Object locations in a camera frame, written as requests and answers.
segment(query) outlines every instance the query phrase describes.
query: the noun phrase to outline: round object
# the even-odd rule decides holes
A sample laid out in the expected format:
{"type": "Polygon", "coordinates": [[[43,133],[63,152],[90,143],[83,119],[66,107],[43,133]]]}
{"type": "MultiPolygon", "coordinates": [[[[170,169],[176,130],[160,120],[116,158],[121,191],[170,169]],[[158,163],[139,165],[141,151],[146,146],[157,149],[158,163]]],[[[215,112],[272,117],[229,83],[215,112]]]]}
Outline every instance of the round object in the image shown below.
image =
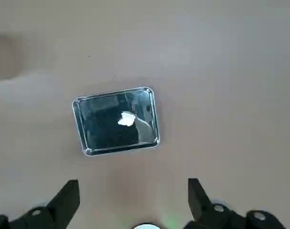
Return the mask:
{"type": "Polygon", "coordinates": [[[134,227],[133,229],[161,229],[153,224],[145,223],[134,227]]]}
{"type": "Polygon", "coordinates": [[[263,213],[260,213],[260,212],[255,212],[254,213],[254,217],[261,220],[261,221],[264,221],[266,219],[266,216],[263,214],[263,213]]]}
{"type": "Polygon", "coordinates": [[[215,211],[219,211],[219,212],[224,212],[225,211],[225,209],[221,205],[215,205],[214,209],[215,209],[215,211]]]}
{"type": "Polygon", "coordinates": [[[41,210],[34,210],[33,212],[32,212],[32,215],[33,216],[37,216],[37,215],[39,215],[41,213],[41,210]]]}

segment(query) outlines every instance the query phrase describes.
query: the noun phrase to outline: black bracket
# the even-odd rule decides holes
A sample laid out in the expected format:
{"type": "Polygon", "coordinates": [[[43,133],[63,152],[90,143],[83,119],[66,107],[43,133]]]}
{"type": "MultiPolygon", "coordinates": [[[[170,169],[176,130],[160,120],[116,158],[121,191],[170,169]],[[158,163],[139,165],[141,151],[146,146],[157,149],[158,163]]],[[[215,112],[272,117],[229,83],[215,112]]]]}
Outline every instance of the black bracket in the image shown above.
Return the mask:
{"type": "Polygon", "coordinates": [[[79,204],[78,181],[70,180],[46,206],[33,208],[11,222],[0,215],[0,229],[65,229],[79,204]]]}
{"type": "Polygon", "coordinates": [[[184,229],[285,229],[266,211],[249,211],[243,217],[222,204],[213,204],[196,178],[188,179],[188,203],[195,221],[184,229]]]}

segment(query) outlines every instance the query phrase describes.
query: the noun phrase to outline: metal tray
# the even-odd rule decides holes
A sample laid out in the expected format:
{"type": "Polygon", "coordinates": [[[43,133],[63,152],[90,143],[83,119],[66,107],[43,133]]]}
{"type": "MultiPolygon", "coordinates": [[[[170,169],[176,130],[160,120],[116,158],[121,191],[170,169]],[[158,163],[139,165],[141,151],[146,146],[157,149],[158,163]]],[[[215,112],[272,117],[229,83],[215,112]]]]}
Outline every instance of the metal tray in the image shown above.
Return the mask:
{"type": "Polygon", "coordinates": [[[87,156],[155,147],[160,142],[154,93],[148,87],[78,97],[73,111],[87,156]]]}

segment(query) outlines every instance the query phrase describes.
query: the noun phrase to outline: tray rim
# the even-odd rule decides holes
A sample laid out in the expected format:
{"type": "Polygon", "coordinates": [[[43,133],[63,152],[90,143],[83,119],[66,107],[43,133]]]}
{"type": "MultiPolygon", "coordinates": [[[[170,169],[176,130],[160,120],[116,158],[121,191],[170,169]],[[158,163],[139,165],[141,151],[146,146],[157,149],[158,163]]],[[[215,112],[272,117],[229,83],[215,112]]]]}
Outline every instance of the tray rim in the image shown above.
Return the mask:
{"type": "Polygon", "coordinates": [[[78,130],[78,134],[79,134],[81,148],[82,148],[83,153],[86,156],[108,155],[108,154],[113,154],[113,153],[118,153],[118,152],[136,150],[138,148],[156,148],[160,144],[160,141],[161,141],[160,129],[159,129],[159,122],[158,122],[156,105],[155,105],[155,97],[154,97],[154,92],[150,87],[141,86],[141,87],[124,89],[124,90],[113,91],[113,92],[105,92],[105,93],[97,93],[97,94],[91,94],[91,95],[86,95],[86,96],[78,96],[72,102],[72,109],[73,109],[74,116],[75,116],[75,122],[76,122],[76,127],[78,130]],[[87,143],[86,143],[84,130],[82,127],[80,127],[80,125],[82,126],[82,119],[81,119],[81,113],[80,113],[80,109],[79,109],[79,103],[81,101],[88,100],[88,99],[95,99],[95,98],[100,98],[100,97],[113,96],[113,95],[117,95],[117,94],[124,94],[127,92],[138,92],[138,91],[147,91],[150,94],[150,102],[151,102],[151,106],[153,108],[153,111],[152,111],[153,119],[156,123],[155,129],[156,129],[157,136],[154,139],[154,141],[144,142],[144,143],[136,143],[136,144],[132,144],[129,146],[114,146],[114,147],[109,147],[109,148],[104,148],[104,149],[95,149],[95,150],[89,148],[87,146],[87,143]]]}

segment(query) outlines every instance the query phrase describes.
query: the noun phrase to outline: beige table surface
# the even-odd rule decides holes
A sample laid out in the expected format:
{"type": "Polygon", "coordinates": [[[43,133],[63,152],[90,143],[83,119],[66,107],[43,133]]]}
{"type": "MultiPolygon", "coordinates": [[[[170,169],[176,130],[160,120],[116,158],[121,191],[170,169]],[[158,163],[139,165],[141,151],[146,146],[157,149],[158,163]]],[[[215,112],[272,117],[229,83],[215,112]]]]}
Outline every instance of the beige table surface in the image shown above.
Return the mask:
{"type": "Polygon", "coordinates": [[[289,0],[0,0],[0,54],[0,213],[77,178],[68,228],[179,229],[198,177],[290,228],[289,0]],[[84,156],[72,100],[140,85],[156,93],[160,146],[84,156]]]}

